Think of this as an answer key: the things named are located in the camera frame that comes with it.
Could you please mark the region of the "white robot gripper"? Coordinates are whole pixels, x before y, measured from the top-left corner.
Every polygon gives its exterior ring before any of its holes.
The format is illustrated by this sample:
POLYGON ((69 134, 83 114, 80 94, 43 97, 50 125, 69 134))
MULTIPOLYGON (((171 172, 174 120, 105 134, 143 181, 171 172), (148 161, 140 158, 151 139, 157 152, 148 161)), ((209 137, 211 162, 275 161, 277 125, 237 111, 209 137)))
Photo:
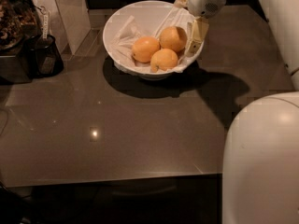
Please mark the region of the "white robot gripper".
POLYGON ((195 55, 205 41, 209 28, 207 18, 216 15, 225 3, 226 0, 175 0, 175 7, 187 8, 194 17, 198 17, 187 25, 188 41, 185 54, 188 57, 195 55))

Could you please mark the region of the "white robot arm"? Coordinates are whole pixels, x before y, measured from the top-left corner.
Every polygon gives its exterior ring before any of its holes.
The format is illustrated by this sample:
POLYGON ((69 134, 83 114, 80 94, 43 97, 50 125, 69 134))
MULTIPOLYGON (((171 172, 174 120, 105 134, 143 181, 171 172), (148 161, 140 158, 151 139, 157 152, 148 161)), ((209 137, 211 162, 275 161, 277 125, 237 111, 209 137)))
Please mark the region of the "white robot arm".
MULTIPOLYGON (((296 83, 299 0, 258 1, 296 83)), ((299 90, 260 98, 234 118, 221 189, 221 224, 299 224, 299 90)))

